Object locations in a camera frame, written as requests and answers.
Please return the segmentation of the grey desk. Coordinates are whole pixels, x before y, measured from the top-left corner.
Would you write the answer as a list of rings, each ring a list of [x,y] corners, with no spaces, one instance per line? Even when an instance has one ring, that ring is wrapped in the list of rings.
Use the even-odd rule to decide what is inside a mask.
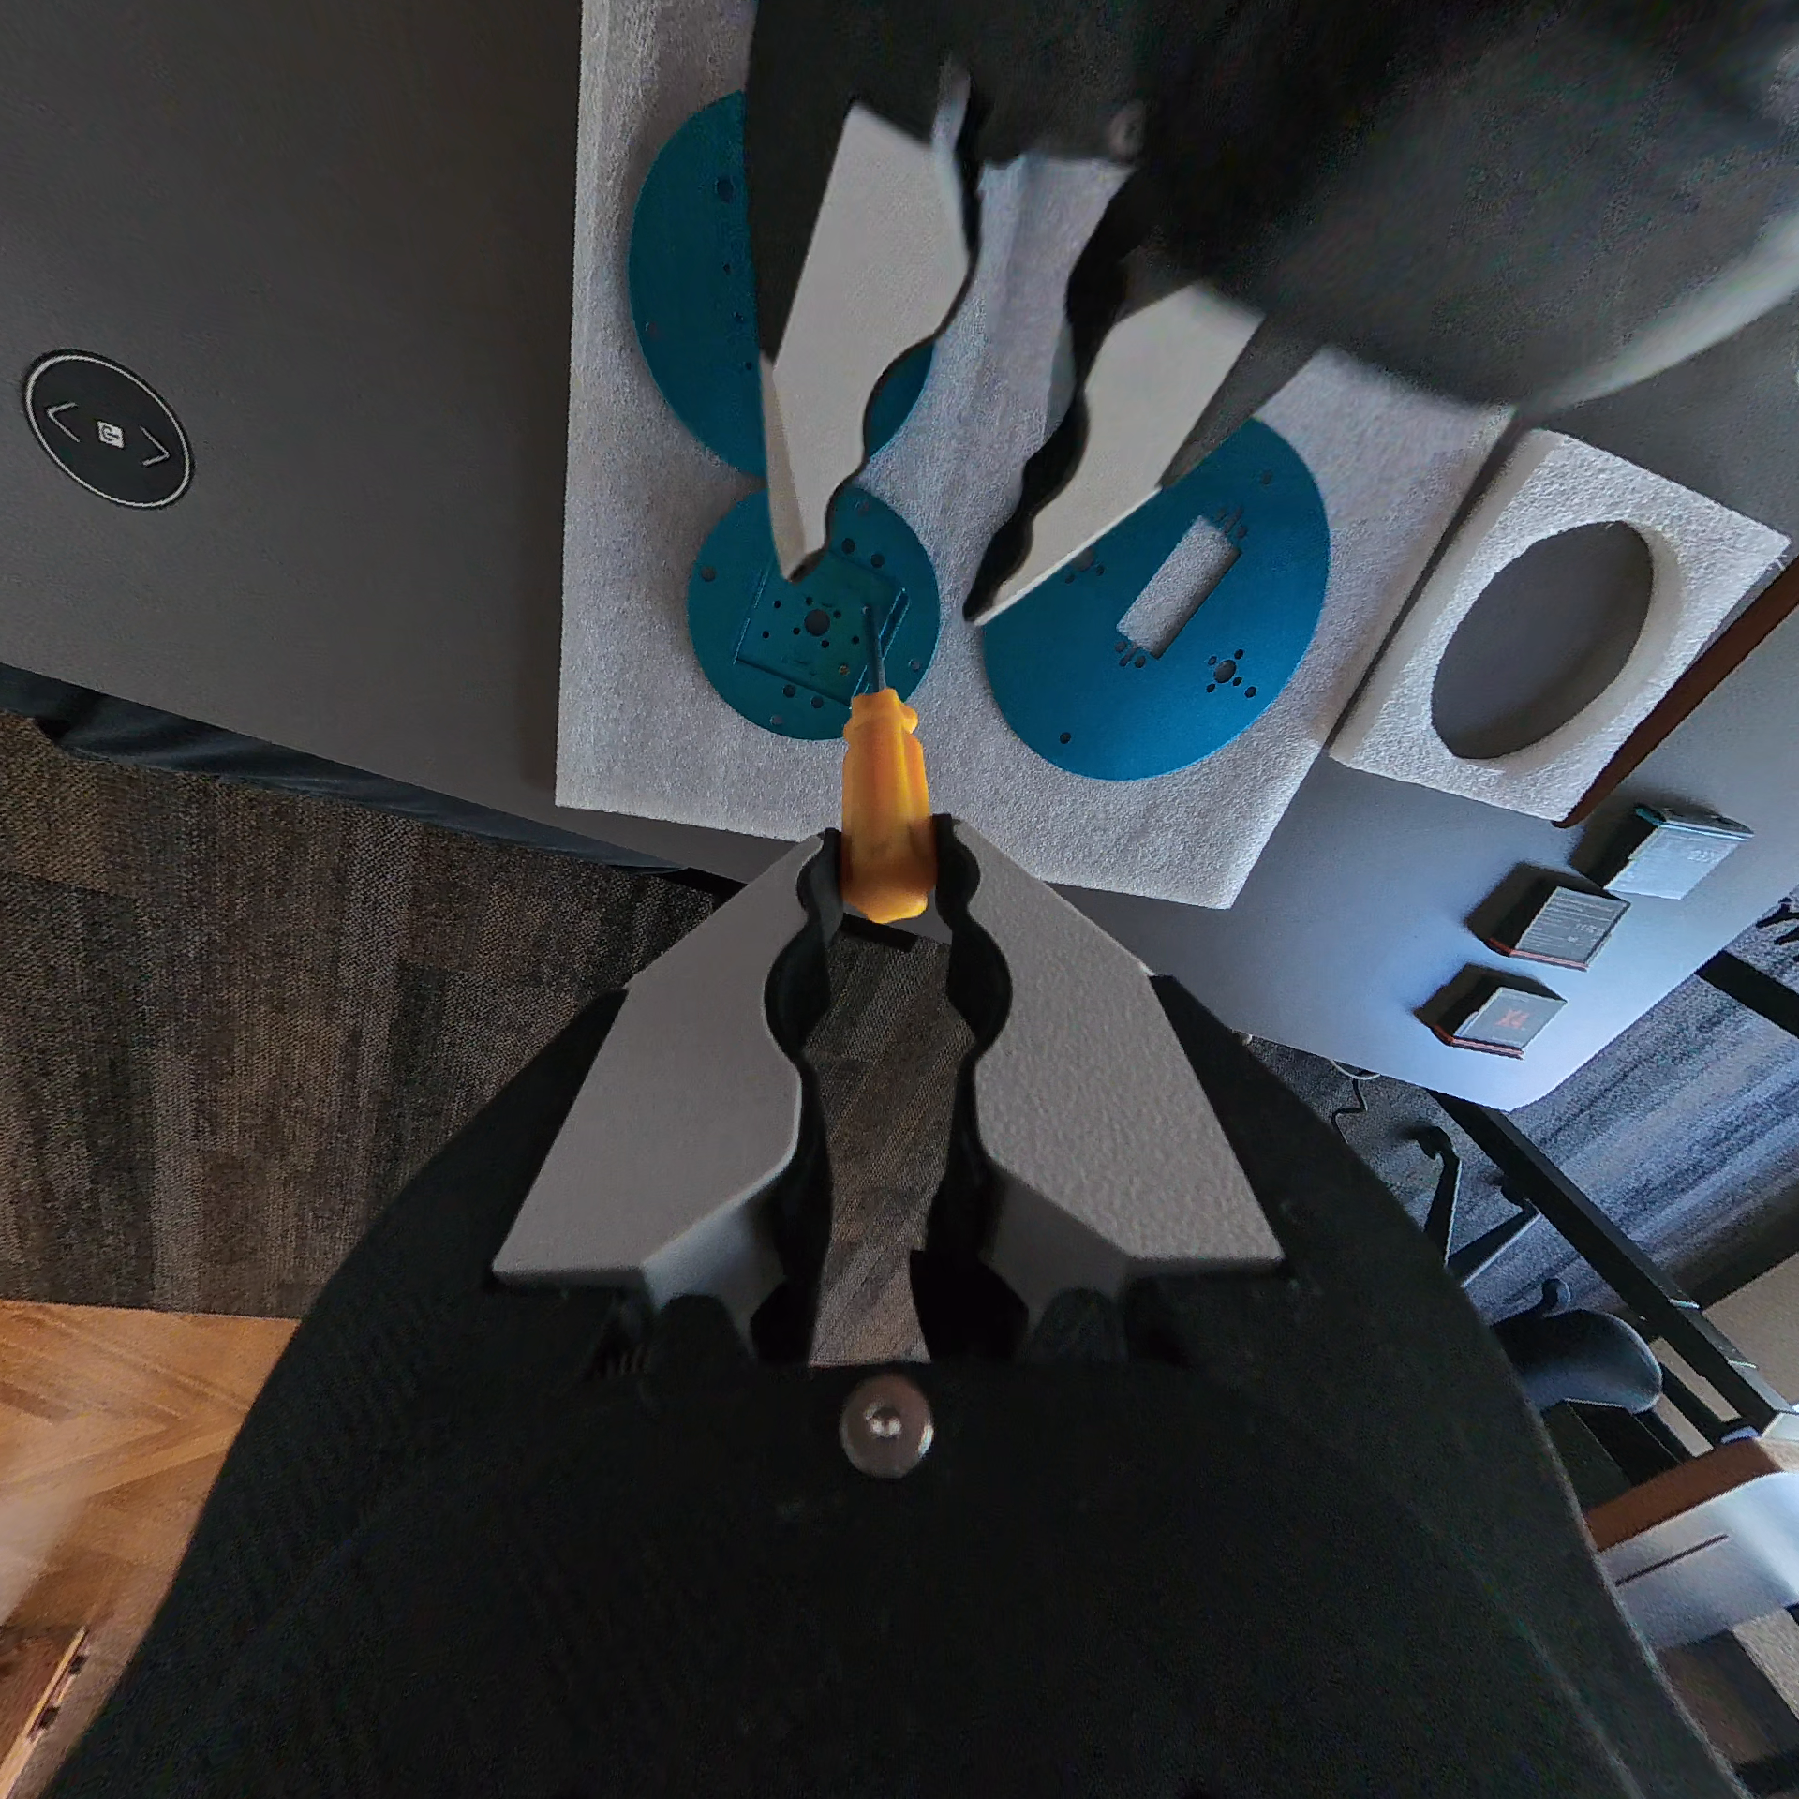
[[[3,664],[745,881],[786,840],[556,799],[580,43],[578,4],[3,4]],[[159,394],[179,501],[39,448],[56,351]],[[1513,1110],[1795,887],[1795,622],[1635,799],[1753,836],[1545,971],[1521,1059],[1414,1012],[1572,860],[1549,821],[1319,750],[1229,905],[1071,898],[1240,1031]]]

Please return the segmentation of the small box red mark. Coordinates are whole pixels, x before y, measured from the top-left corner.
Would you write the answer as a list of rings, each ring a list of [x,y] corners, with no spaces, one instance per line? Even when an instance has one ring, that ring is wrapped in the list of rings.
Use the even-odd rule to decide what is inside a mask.
[[[1521,1061],[1562,1008],[1562,995],[1534,978],[1468,963],[1414,1018],[1448,1048]]]

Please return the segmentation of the blue square perforated bracket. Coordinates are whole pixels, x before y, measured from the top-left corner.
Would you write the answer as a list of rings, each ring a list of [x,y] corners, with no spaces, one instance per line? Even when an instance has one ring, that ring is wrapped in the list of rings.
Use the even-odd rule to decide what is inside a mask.
[[[906,592],[884,570],[828,553],[788,581],[775,561],[760,572],[732,660],[816,699],[848,705],[871,690],[876,656],[888,654]]]

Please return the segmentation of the blue round plate rectangular slot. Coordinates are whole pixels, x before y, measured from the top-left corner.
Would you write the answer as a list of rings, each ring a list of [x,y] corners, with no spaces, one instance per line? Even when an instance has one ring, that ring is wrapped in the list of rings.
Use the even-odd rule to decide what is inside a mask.
[[[1193,529],[1227,551],[1212,587],[1142,611]],[[1332,534],[1305,461],[1245,422],[1172,488],[1079,551],[979,634],[1006,725],[1062,772],[1135,782],[1182,772],[1270,709],[1311,647]]]

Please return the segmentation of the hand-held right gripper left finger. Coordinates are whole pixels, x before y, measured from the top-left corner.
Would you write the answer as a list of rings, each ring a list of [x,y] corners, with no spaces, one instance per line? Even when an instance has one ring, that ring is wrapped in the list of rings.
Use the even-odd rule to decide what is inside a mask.
[[[492,1261],[509,1290],[715,1301],[813,1355],[833,1179],[807,1042],[831,1007],[841,834],[801,840],[631,978]]]

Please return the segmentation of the white foam sheet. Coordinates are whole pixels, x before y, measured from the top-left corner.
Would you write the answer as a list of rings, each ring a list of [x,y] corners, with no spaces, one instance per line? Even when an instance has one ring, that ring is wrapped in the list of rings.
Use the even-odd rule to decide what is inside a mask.
[[[687,115],[743,86],[751,34],[751,4],[582,8],[554,799],[798,842],[839,815],[843,746],[754,727],[691,651],[691,564],[753,486],[663,403],[625,293],[644,175]],[[1227,907],[1510,413],[1317,351],[1259,413],[1309,467],[1330,529],[1328,587],[1296,673],[1187,770],[1124,782],[1056,770],[1002,722],[961,602],[1041,437],[1051,283],[1067,279],[1109,195],[1097,169],[1043,156],[981,178],[970,294],[867,476],[929,551],[942,594],[942,636],[912,699],[934,812],[1049,883]]]

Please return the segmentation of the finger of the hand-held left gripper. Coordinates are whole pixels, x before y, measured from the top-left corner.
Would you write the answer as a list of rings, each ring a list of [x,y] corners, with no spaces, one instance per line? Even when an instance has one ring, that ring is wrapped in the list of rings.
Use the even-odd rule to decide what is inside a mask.
[[[777,572],[829,542],[865,465],[874,384],[934,339],[972,276],[957,139],[970,81],[934,79],[916,135],[869,103],[754,79],[754,308],[766,499]]]
[[[1021,564],[1000,574],[989,600],[964,609],[970,622],[1004,613],[1157,493],[1260,323],[1247,306],[1191,281],[1105,334],[1066,414],[1084,429],[1071,473],[1030,512]]]

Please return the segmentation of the blue round plate small holes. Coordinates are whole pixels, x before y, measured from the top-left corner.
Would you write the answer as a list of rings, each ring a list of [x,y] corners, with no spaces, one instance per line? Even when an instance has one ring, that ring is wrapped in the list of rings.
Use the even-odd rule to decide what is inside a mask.
[[[680,424],[734,471],[764,478],[745,98],[691,113],[646,171],[627,294],[650,377]]]

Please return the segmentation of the white foam block round hole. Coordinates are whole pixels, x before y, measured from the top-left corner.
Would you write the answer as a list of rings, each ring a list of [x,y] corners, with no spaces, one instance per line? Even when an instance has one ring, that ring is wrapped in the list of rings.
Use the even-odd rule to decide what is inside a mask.
[[[1502,572],[1566,531],[1624,527],[1645,544],[1643,624],[1611,682],[1512,754],[1452,752],[1433,690],[1452,639]],[[1328,754],[1384,780],[1528,817],[1566,815],[1671,692],[1787,536],[1575,437],[1532,429],[1444,542],[1418,596],[1343,714]]]

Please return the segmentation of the black office chair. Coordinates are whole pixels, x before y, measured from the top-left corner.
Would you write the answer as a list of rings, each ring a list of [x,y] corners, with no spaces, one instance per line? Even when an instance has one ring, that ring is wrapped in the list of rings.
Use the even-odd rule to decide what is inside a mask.
[[[1504,1188],[1512,1216],[1453,1250],[1463,1160],[1438,1127],[1416,1128],[1409,1140],[1437,1162],[1422,1233],[1444,1271],[1467,1288],[1540,1224],[1542,1213]],[[1661,1396],[1661,1366],[1645,1338],[1615,1316],[1573,1308],[1566,1282],[1557,1276],[1542,1284],[1540,1299],[1530,1308],[1495,1321],[1491,1333],[1538,1413],[1573,1404],[1643,1415]]]

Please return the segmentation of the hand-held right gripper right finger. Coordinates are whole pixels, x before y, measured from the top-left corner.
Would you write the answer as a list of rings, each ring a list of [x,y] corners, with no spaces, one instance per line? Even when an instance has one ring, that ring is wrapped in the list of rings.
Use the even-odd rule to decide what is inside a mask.
[[[970,1035],[938,1183],[938,1355],[1015,1357],[1067,1293],[1279,1271],[1150,971],[949,815],[938,915]]]

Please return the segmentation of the round black desk control button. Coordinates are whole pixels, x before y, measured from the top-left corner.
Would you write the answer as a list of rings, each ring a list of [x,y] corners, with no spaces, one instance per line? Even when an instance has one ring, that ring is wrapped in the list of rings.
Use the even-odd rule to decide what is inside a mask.
[[[127,510],[179,501],[194,473],[179,418],[140,375],[87,351],[39,356],[20,407],[39,448],[82,489]]]

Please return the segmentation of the yellow-handled screwdriver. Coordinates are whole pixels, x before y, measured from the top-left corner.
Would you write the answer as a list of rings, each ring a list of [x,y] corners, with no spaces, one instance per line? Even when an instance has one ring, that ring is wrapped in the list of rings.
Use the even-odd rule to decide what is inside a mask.
[[[918,714],[888,686],[874,611],[863,607],[869,692],[843,731],[839,896],[874,926],[927,911],[936,842]]]

